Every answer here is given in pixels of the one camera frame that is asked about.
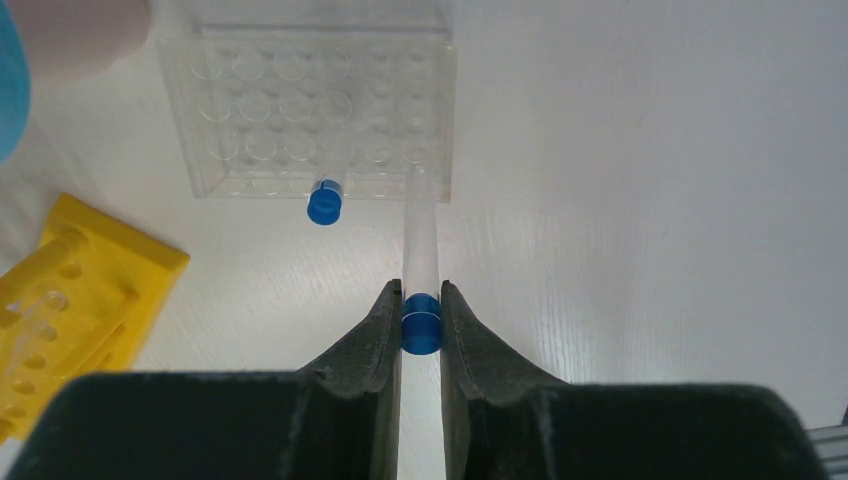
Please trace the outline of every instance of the test tube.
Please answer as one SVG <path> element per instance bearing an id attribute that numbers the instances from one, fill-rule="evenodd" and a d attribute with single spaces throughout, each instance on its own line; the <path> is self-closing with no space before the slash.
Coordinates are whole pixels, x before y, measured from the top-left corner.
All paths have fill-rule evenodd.
<path id="1" fill-rule="evenodd" d="M 332 225 L 342 213 L 344 183 L 353 152 L 353 134 L 338 130 L 323 142 L 324 157 L 315 174 L 306 214 L 318 225 Z"/>
<path id="2" fill-rule="evenodd" d="M 406 174 L 403 236 L 403 349 L 428 355 L 441 347 L 436 203 L 430 171 L 413 166 Z"/>

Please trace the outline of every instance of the transparent test tube rack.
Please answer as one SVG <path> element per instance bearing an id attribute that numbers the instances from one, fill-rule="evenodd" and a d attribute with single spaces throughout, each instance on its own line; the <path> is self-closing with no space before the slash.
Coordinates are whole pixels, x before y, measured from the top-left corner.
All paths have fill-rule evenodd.
<path id="1" fill-rule="evenodd" d="M 424 165 L 450 201 L 450 43 L 261 35 L 164 40 L 160 54 L 197 197 L 304 197 L 342 171 L 347 198 L 401 200 Z"/>

